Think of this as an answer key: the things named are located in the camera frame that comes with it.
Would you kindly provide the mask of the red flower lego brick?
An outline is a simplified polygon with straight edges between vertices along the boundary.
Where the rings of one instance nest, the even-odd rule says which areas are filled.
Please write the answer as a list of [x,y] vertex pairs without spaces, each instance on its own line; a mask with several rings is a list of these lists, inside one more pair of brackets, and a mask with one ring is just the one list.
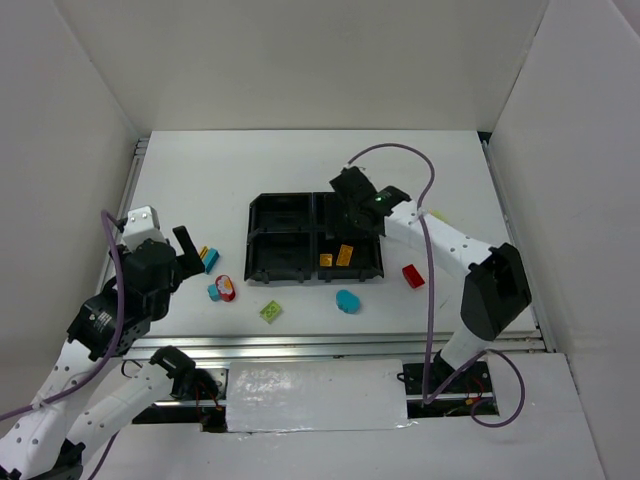
[[236,291],[231,278],[228,275],[220,275],[215,280],[217,295],[221,301],[231,302],[236,297]]

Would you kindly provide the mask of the teal rounded lego brick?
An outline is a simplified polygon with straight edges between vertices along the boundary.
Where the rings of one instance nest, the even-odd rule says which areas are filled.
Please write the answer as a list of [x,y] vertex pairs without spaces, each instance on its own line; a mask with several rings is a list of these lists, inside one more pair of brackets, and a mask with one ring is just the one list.
[[357,295],[349,290],[339,290],[335,295],[337,308],[345,314],[357,314],[361,308],[361,301]]

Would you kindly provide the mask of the lime green lego plate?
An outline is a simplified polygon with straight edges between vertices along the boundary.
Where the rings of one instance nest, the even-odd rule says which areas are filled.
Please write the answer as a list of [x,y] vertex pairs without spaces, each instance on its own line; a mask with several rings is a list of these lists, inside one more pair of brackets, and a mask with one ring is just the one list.
[[272,324],[282,313],[281,305],[275,300],[271,300],[259,312],[259,316],[267,324]]

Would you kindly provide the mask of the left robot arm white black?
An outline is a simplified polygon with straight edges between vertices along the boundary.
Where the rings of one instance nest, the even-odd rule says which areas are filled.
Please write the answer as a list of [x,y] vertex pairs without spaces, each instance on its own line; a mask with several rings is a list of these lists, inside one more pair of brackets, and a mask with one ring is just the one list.
[[88,299],[70,325],[51,373],[32,403],[5,419],[14,426],[1,439],[4,479],[78,479],[97,452],[158,400],[217,401],[213,377],[174,346],[158,349],[113,393],[89,399],[112,360],[125,356],[152,322],[164,318],[180,284],[204,265],[185,227],[173,230],[183,252],[164,238],[141,245],[109,244],[116,275]]

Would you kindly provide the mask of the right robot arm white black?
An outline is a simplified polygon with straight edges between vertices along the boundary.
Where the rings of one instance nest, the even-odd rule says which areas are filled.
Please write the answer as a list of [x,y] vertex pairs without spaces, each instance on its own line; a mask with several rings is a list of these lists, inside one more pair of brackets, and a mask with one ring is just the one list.
[[330,181],[342,216],[339,227],[378,234],[418,251],[430,267],[439,267],[462,283],[461,325],[432,362],[439,383],[478,358],[532,301],[518,249],[477,240],[388,186],[377,190],[363,171],[345,167]]

